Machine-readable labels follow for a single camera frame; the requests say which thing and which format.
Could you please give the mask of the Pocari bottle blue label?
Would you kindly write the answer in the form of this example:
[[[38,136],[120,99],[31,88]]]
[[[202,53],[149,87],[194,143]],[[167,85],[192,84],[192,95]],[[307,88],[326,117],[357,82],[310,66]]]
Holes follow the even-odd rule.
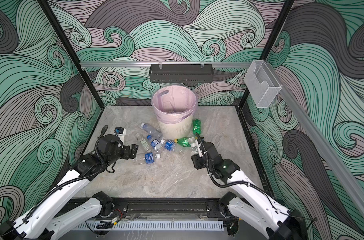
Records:
[[[155,162],[155,160],[159,160],[161,158],[160,153],[146,153],[146,154],[139,154],[134,159],[134,164],[136,165],[142,165],[142,164],[152,164]]]

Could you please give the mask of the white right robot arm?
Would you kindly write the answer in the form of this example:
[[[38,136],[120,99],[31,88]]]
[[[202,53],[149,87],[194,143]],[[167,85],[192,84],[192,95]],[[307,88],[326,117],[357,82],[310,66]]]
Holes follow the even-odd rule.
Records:
[[[198,152],[192,155],[195,169],[207,170],[219,188],[235,193],[222,197],[223,215],[237,217],[268,240],[306,240],[308,228],[298,211],[290,211],[257,187],[232,160],[223,159],[215,145],[196,134]]]

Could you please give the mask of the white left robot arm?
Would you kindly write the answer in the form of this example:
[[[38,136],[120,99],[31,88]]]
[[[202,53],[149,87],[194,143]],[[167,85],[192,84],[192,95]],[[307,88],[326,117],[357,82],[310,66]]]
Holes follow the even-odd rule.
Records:
[[[104,126],[94,151],[81,156],[60,182],[27,213],[0,225],[0,240],[57,240],[90,218],[109,218],[114,213],[113,199],[104,192],[94,194],[73,210],[58,215],[60,210],[97,175],[113,168],[117,160],[134,159],[138,145],[124,144],[127,130],[117,127],[107,134]]]

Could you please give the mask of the clear bottle green white label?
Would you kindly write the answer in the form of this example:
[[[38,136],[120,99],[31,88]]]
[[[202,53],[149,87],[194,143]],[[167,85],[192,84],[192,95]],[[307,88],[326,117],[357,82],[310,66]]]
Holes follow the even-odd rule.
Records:
[[[136,138],[140,147],[145,151],[145,153],[150,153],[152,151],[151,146],[148,144],[142,134],[136,133]]]

